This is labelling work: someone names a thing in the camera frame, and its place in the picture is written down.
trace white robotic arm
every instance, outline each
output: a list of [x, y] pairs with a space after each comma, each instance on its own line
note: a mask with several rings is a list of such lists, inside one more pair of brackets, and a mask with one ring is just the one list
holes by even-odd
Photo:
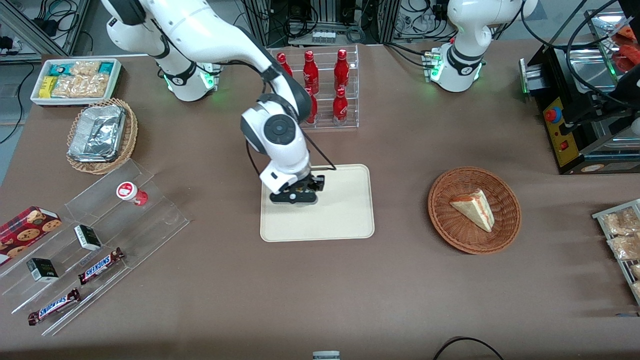
[[484, 53], [492, 41], [488, 25], [531, 15], [538, 0], [450, 0], [449, 20], [458, 28], [453, 44], [433, 49], [431, 80], [450, 92], [462, 92], [477, 79]]
[[247, 141], [271, 158], [260, 179], [273, 192], [274, 202], [316, 201], [324, 177], [310, 174], [309, 153], [298, 126], [311, 111], [310, 97], [251, 34], [219, 18], [204, 0], [102, 0], [102, 4], [114, 16], [107, 24], [114, 43], [155, 57], [177, 85], [173, 92], [178, 98], [206, 94], [196, 78], [202, 70], [198, 63], [240, 61], [254, 68], [273, 89], [241, 119]]

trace red cookie box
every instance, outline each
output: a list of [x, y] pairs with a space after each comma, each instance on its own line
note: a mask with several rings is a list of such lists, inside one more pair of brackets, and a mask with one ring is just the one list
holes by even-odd
[[0, 266], [62, 224], [57, 214], [31, 206], [0, 226]]

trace wicker basket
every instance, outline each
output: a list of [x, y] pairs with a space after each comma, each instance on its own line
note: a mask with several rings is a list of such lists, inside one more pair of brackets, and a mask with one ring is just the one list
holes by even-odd
[[[103, 175], [115, 168], [120, 167], [131, 157], [133, 148], [136, 146], [136, 136], [138, 135], [138, 120], [136, 120], [136, 114], [131, 111], [131, 108], [126, 102], [120, 99], [109, 99], [106, 101], [97, 102], [90, 105], [90, 107], [94, 108], [96, 106], [108, 105], [118, 105], [127, 111], [127, 116], [125, 119], [125, 129], [122, 137], [122, 143], [120, 144], [120, 155], [118, 155], [117, 159], [111, 163], [81, 163], [67, 156], [67, 160], [69, 161], [71, 166], [74, 167], [74, 169], [80, 170], [82, 172], [88, 172], [94, 175]], [[78, 116], [76, 116], [74, 124], [71, 125], [71, 131], [69, 131], [69, 135], [67, 136], [67, 146], [71, 145], [71, 140], [73, 140], [74, 134], [76, 133], [76, 126], [78, 125], [78, 120], [80, 119], [81, 114], [82, 112], [79, 113]]]
[[[451, 198], [482, 189], [495, 218], [487, 233], [449, 204]], [[470, 254], [493, 254], [509, 246], [520, 231], [522, 215], [509, 186], [491, 172], [460, 167], [442, 174], [431, 186], [428, 199], [431, 221], [451, 245]]]

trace snickers bar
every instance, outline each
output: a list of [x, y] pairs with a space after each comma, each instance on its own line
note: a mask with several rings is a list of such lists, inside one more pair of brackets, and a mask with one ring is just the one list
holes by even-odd
[[40, 311], [34, 311], [29, 314], [29, 325], [34, 326], [44, 320], [47, 316], [59, 311], [63, 307], [71, 304], [72, 302], [80, 302], [80, 293], [78, 289], [71, 290], [70, 293], [61, 297], [60, 299], [52, 302], [47, 307], [43, 307]]
[[89, 280], [98, 276], [101, 272], [105, 271], [106, 268], [115, 264], [122, 258], [124, 258], [124, 253], [120, 251], [120, 248], [117, 248], [114, 251], [110, 252], [109, 255], [104, 257], [104, 259], [91, 266], [89, 270], [85, 271], [83, 274], [78, 275], [78, 278], [80, 278], [80, 284], [84, 285], [88, 283]]

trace coca-cola bottle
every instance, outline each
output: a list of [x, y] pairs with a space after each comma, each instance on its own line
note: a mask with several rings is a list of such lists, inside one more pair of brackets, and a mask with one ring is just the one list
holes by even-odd
[[289, 75], [293, 76], [293, 71], [287, 63], [287, 56], [284, 53], [278, 53], [276, 55], [276, 60], [278, 60], [278, 63], [284, 68], [286, 72], [289, 73]]
[[305, 90], [311, 97], [311, 114], [309, 114], [309, 118], [307, 119], [307, 124], [315, 125], [318, 118], [318, 101], [316, 100], [316, 97], [314, 96], [311, 88], [306, 87]]
[[333, 68], [333, 75], [335, 77], [333, 87], [336, 91], [341, 86], [347, 88], [347, 84], [349, 84], [349, 63], [347, 62], [347, 51], [345, 49], [338, 50], [338, 61], [336, 61]]
[[343, 126], [347, 122], [347, 98], [344, 97], [344, 88], [339, 88], [335, 92], [335, 99], [333, 100], [333, 123], [338, 126]]
[[320, 91], [320, 79], [318, 75], [318, 65], [314, 60], [314, 52], [311, 50], [305, 51], [305, 67], [302, 69], [302, 73], [305, 77], [305, 88], [310, 87], [314, 94]]

